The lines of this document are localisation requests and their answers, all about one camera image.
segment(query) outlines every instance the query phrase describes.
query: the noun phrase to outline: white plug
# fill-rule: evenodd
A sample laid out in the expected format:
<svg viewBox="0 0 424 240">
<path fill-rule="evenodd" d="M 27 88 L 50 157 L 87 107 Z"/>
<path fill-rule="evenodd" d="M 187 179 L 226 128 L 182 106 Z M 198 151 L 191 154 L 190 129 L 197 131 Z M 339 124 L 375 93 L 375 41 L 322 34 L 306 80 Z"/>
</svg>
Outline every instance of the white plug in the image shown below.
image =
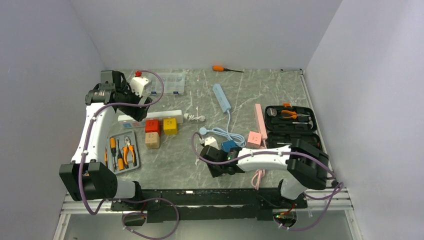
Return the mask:
<svg viewBox="0 0 424 240">
<path fill-rule="evenodd" d="M 204 139 L 204 145 L 209 145 L 211 147 L 214 147 L 216 149 L 220 149 L 220 147 L 218 146 L 218 141 L 213 137 L 213 136 L 209 136 L 207 138 Z"/>
</svg>

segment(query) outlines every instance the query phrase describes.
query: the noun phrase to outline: red block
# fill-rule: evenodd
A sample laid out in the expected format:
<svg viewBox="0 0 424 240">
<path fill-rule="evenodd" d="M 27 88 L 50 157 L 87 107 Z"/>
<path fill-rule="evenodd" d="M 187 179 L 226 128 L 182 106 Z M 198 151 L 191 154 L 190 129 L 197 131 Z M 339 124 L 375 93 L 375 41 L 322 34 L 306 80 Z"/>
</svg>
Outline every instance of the red block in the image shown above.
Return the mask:
<svg viewBox="0 0 424 240">
<path fill-rule="evenodd" d="M 156 132 L 159 136 L 161 135 L 161 124 L 158 119 L 146 120 L 146 125 L 144 127 L 146 133 Z"/>
</svg>

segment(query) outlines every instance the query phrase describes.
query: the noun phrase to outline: orange pliers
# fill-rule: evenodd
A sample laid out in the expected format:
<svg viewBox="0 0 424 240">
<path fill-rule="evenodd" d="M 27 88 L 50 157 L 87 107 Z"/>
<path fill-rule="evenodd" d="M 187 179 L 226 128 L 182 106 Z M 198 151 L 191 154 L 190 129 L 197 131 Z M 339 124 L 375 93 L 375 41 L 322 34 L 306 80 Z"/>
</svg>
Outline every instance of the orange pliers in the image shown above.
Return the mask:
<svg viewBox="0 0 424 240">
<path fill-rule="evenodd" d="M 289 111 L 289 110 L 282 110 L 281 113 L 291 115 L 291 116 L 283 116 L 283 118 L 285 119 L 297 119 L 298 117 L 310 117 L 310 115 L 308 114 L 297 113 L 295 111 Z"/>
<path fill-rule="evenodd" d="M 136 167 L 137 160 L 136 160 L 136 154 L 134 152 L 134 146 L 131 145 L 130 138 L 126 136 L 125 146 L 123 147 L 123 162 L 125 163 L 126 166 L 128 166 L 128 160 L 127 160 L 128 152 L 131 152 L 132 154 L 132 166 Z"/>
</svg>

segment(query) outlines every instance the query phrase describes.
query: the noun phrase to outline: pink power strip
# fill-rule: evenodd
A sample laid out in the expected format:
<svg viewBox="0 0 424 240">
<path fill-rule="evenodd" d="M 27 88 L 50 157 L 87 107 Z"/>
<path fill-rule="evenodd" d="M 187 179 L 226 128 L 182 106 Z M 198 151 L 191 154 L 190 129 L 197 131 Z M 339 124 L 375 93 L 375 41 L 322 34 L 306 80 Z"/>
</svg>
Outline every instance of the pink power strip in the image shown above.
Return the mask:
<svg viewBox="0 0 424 240">
<path fill-rule="evenodd" d="M 254 105 L 254 117 L 256 118 L 257 131 L 262 135 L 262 141 L 268 139 L 267 128 L 265 127 L 264 115 L 262 107 L 259 103 Z"/>
</svg>

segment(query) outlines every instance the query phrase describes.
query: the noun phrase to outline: beige cube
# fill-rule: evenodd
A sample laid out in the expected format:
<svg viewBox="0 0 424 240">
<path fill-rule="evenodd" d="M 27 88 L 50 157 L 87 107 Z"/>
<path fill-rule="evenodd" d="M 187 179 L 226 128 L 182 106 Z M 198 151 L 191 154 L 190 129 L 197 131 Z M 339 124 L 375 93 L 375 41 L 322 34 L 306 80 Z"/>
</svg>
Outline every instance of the beige cube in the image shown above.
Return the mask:
<svg viewBox="0 0 424 240">
<path fill-rule="evenodd" d="M 158 149 L 161 140 L 157 132 L 146 132 L 145 144 L 148 149 Z"/>
</svg>

